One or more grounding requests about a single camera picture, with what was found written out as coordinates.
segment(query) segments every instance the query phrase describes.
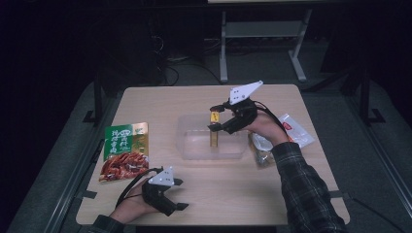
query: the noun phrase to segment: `hand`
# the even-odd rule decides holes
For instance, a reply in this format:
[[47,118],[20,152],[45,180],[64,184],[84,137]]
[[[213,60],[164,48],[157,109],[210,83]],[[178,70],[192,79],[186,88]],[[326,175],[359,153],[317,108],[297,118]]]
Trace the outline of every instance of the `hand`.
[[117,220],[123,224],[129,223],[139,216],[158,212],[157,209],[149,205],[143,200],[142,197],[142,185],[149,178],[143,180],[136,186],[130,189],[129,193],[125,199],[115,208],[115,210],[110,214],[110,217]]
[[273,118],[261,110],[257,110],[257,118],[244,129],[264,137],[273,147],[289,141],[288,135],[275,123]]

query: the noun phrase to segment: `small yellow object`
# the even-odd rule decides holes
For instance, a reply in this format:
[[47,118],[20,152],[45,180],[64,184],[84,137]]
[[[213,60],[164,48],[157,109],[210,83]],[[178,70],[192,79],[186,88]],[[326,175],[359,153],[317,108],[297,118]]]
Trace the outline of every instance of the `small yellow object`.
[[211,123],[219,123],[219,112],[211,112],[210,122]]
[[[219,123],[219,112],[210,113],[210,123]],[[210,131],[210,147],[216,148],[218,146],[218,132]]]

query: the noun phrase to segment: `clear plastic container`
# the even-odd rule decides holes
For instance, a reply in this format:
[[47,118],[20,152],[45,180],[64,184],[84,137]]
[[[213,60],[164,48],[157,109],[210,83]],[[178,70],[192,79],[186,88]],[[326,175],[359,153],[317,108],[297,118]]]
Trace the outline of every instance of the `clear plastic container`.
[[[220,123],[231,119],[231,114],[221,113]],[[178,119],[176,147],[183,159],[214,160],[239,159],[248,145],[248,132],[228,134],[219,131],[218,146],[210,146],[210,114],[184,115]]]

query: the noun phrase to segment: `white packet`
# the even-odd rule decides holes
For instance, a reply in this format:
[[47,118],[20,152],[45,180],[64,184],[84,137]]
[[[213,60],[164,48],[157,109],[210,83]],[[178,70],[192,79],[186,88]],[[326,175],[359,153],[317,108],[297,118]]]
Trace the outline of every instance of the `white packet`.
[[301,149],[315,141],[315,139],[288,114],[280,116],[279,121],[281,121],[286,129],[288,136],[293,142],[298,143]]
[[[314,138],[288,114],[280,116],[278,119],[286,129],[290,141],[298,143],[301,149],[315,141]],[[252,141],[251,146],[255,154],[257,167],[260,169],[276,165],[275,158],[271,152],[271,143],[256,133],[250,134],[250,139]]]

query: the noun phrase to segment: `red label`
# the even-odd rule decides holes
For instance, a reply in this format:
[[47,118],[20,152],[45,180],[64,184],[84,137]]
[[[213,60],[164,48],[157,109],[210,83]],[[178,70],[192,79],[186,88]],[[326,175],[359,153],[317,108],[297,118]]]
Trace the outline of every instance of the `red label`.
[[288,123],[286,123],[286,122],[283,122],[282,125],[284,126],[284,128],[285,128],[286,130],[291,130],[291,129],[292,129],[292,127],[291,127]]

